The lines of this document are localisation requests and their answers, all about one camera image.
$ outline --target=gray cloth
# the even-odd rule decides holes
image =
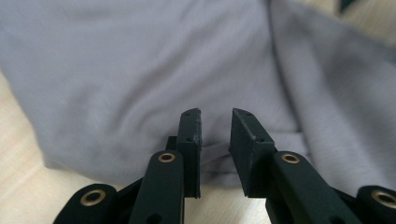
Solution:
[[[237,107],[335,188],[396,189],[395,58],[290,0],[0,3],[0,67],[46,165],[112,184],[199,107],[202,179],[238,185]]]

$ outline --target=metal ring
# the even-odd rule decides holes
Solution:
[[[393,201],[393,202],[385,201],[383,198],[381,198],[381,196],[382,197],[387,197],[387,198],[389,198],[390,201]],[[376,189],[376,190],[373,190],[372,197],[378,203],[381,203],[382,205],[385,205],[386,207],[396,209],[396,196],[393,196],[393,195],[388,194],[388,193],[386,193],[384,191]]]
[[[300,159],[294,155],[291,155],[289,153],[285,153],[282,155],[282,160],[288,162],[288,163],[298,163],[300,161]]]
[[[89,197],[90,195],[94,194],[94,193],[98,193],[98,194],[99,194],[99,197],[96,198],[96,199],[94,199],[94,200],[88,199],[88,197]],[[98,203],[101,202],[105,197],[106,197],[106,193],[105,193],[104,190],[102,190],[102,189],[93,189],[93,190],[91,190],[91,191],[85,193],[85,194],[82,196],[80,202],[81,202],[82,205],[88,207],[88,206],[93,206],[93,205],[98,204]]]
[[[174,161],[176,156],[172,153],[163,153],[158,157],[158,160],[161,162],[171,162]]]

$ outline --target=gray fabric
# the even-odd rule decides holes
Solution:
[[[199,107],[202,179],[238,185],[232,108],[336,188],[396,189],[395,53],[288,0],[0,4],[0,67],[49,168],[128,184]]]

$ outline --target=folded cloth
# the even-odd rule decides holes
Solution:
[[[140,178],[202,110],[202,179],[238,185],[232,108],[330,185],[396,189],[396,53],[290,0],[0,4],[0,67],[49,168]]]

